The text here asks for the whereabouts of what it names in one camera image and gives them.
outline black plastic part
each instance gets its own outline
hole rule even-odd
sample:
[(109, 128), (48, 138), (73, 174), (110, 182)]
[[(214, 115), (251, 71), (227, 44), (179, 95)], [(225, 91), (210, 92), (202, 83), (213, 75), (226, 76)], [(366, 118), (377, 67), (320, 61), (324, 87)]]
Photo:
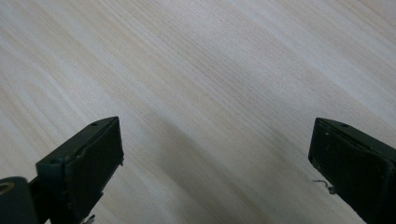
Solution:
[(0, 180), (0, 223), (38, 224), (25, 178), (9, 177)]
[(87, 217), (122, 163), (118, 117), (98, 120), (36, 164), (40, 188), (57, 203), (52, 223), (79, 223)]
[(396, 223), (396, 150), (338, 121), (316, 119), (308, 159), (367, 223)]

